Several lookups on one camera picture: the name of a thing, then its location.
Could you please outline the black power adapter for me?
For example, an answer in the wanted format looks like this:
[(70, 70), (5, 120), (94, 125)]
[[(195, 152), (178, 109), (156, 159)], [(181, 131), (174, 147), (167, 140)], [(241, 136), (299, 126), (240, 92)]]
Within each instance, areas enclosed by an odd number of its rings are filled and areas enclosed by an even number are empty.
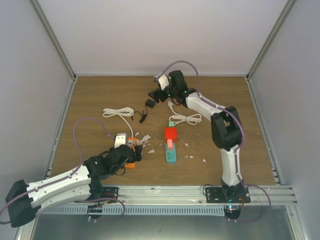
[(152, 99), (147, 99), (145, 102), (145, 106), (149, 108), (154, 108), (156, 105), (156, 102)]

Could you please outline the orange power strip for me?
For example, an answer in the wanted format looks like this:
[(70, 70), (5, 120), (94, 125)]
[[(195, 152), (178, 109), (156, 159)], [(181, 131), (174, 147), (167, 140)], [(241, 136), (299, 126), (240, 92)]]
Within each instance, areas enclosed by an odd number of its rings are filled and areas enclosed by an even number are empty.
[(138, 140), (135, 137), (128, 138), (127, 146), (132, 151), (132, 157), (125, 164), (125, 167), (128, 169), (134, 169), (136, 167), (136, 161), (137, 161), (136, 146), (137, 145), (138, 145)]

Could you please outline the green plug adapter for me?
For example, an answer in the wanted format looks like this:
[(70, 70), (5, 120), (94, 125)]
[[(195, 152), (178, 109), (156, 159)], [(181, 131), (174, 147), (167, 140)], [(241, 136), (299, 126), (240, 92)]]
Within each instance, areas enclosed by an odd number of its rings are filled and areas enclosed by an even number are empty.
[(174, 123), (173, 121), (169, 121), (168, 126), (169, 126), (169, 127), (174, 127), (174, 126), (175, 126), (175, 123)]

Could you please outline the red cube socket adapter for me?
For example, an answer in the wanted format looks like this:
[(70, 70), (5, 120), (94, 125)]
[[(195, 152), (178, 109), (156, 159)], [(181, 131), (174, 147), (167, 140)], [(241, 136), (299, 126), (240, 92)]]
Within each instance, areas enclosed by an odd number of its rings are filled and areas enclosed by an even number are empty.
[(178, 139), (178, 132), (177, 128), (174, 126), (166, 127), (164, 129), (164, 139), (167, 142), (168, 140), (172, 140), (173, 143), (177, 142)]

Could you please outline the pink plug adapter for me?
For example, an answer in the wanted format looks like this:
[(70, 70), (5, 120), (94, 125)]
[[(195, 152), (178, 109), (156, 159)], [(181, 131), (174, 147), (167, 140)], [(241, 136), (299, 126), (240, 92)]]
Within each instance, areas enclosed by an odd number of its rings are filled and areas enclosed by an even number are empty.
[(174, 143), (173, 143), (173, 140), (172, 139), (168, 139), (166, 141), (166, 146), (167, 146), (167, 149), (169, 151), (173, 151), (174, 150)]

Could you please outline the teal power strip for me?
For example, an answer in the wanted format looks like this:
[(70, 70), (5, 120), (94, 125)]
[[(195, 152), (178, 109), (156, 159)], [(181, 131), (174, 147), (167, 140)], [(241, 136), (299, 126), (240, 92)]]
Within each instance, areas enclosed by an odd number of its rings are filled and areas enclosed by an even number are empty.
[(175, 164), (177, 162), (176, 144), (165, 144), (165, 159), (167, 164)]

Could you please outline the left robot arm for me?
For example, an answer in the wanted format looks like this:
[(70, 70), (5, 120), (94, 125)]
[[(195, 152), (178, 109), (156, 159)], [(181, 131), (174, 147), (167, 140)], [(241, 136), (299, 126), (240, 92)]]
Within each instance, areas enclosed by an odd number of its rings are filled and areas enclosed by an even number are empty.
[(125, 164), (139, 162), (142, 147), (120, 145), (65, 173), (38, 182), (16, 181), (5, 198), (11, 227), (28, 224), (51, 208), (71, 202), (100, 202), (104, 197), (102, 180), (124, 168)]

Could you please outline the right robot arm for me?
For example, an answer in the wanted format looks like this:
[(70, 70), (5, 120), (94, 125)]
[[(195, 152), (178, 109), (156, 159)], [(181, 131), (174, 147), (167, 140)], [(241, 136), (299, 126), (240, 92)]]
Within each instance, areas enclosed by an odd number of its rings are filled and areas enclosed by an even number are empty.
[(170, 98), (210, 121), (212, 140), (220, 149), (222, 159), (221, 185), (224, 188), (221, 196), (228, 203), (234, 202), (240, 195), (237, 187), (244, 184), (239, 155), (245, 134), (237, 109), (234, 106), (219, 105), (195, 88), (189, 88), (180, 70), (172, 71), (168, 76), (160, 73), (154, 77), (154, 81), (158, 88), (148, 95), (156, 103)]

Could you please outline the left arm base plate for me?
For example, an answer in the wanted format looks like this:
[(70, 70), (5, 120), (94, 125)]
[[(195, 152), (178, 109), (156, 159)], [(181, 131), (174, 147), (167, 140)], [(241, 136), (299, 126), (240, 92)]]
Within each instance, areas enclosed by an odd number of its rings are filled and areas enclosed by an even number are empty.
[(112, 200), (102, 200), (101, 203), (112, 204), (115, 203), (115, 199), (118, 198), (119, 188), (115, 186), (104, 186), (102, 188), (101, 198), (111, 198)]

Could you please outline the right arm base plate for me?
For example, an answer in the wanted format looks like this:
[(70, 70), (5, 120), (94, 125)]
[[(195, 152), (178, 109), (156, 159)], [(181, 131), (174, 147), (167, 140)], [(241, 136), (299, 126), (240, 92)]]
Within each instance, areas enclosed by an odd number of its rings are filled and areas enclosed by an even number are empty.
[(213, 186), (206, 184), (202, 188), (202, 193), (206, 198), (206, 202), (210, 204), (240, 204), (251, 202), (249, 190), (245, 189), (241, 184), (232, 187), (227, 185)]

